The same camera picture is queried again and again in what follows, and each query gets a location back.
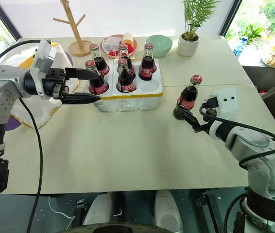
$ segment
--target potted plant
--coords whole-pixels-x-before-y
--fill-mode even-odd
[[[199,44],[196,31],[203,22],[215,13],[216,0],[184,0],[185,32],[180,35],[177,45],[178,54],[184,57],[194,55]]]

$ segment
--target white foam box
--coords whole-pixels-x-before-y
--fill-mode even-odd
[[[92,105],[100,112],[127,112],[158,108],[163,95],[162,76],[158,60],[155,59],[157,70],[153,73],[150,81],[144,81],[138,76],[141,61],[132,61],[136,73],[136,77],[133,80],[136,90],[130,93],[122,93],[116,88],[118,82],[117,62],[118,59],[107,61],[110,70],[104,79],[107,81],[109,89],[105,93],[98,95],[101,100]],[[85,82],[84,92],[89,92],[89,82]]]

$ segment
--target plate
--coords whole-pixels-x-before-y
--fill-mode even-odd
[[[117,35],[111,35],[112,37],[118,37],[118,38],[122,38],[123,37],[123,35],[122,34],[117,34]],[[111,55],[109,55],[109,51],[106,51],[104,48],[103,48],[103,44],[104,44],[104,42],[105,42],[105,40],[107,39],[107,38],[109,38],[109,37],[111,37],[111,36],[108,36],[108,37],[106,37],[106,38],[104,38],[103,40],[102,40],[102,42],[100,43],[100,50],[101,50],[101,52],[103,52],[107,57],[109,57],[109,58],[119,58],[119,56],[118,55],[116,55],[116,56],[111,56]],[[134,41],[134,47],[133,47],[133,52],[132,53],[130,53],[129,54],[129,56],[131,56],[136,50],[137,50],[137,48],[138,48],[138,43],[137,43],[137,41],[133,38],[133,41]]]

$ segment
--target coca-cola bottle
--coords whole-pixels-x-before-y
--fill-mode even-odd
[[[92,60],[86,61],[86,69],[97,73],[98,79],[89,80],[89,91],[94,95],[100,95],[108,90],[108,83],[105,82],[103,76],[98,72],[95,62]]]
[[[129,68],[129,71],[130,71],[130,74],[132,76],[132,79],[134,79],[136,77],[136,74],[134,72],[134,69],[133,69],[133,66],[132,66],[132,62],[131,62],[131,59],[129,57],[129,53],[128,53],[128,45],[127,44],[120,44],[118,46],[118,49],[119,49],[119,59],[121,58],[124,58],[127,60],[128,62],[128,68]]]
[[[190,110],[194,107],[198,95],[198,85],[201,83],[202,77],[200,75],[193,75],[190,83],[178,98],[173,115],[178,120],[184,120],[182,111],[184,109]]]
[[[120,92],[133,92],[136,87],[132,83],[132,76],[130,75],[130,71],[128,68],[128,62],[125,58],[121,58],[118,60],[118,67],[119,67],[119,76],[118,76],[118,83],[116,88]]]
[[[155,61],[153,57],[153,44],[146,43],[144,46],[144,55],[141,66],[139,68],[139,77],[143,80],[151,80],[155,72]]]
[[[109,66],[107,65],[105,59],[102,57],[99,46],[97,44],[91,44],[89,48],[92,53],[92,60],[95,62],[99,73],[104,77],[109,72]]]

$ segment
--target green leaves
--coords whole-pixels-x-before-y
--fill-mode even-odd
[[[216,0],[184,0],[185,29],[194,35],[203,22],[215,14]]]
[[[240,35],[240,37],[247,36],[249,39],[246,44],[250,45],[251,43],[254,42],[255,38],[262,37],[260,33],[264,29],[265,28],[254,28],[254,26],[252,24],[250,24],[243,30],[243,32],[239,33],[239,35]]]

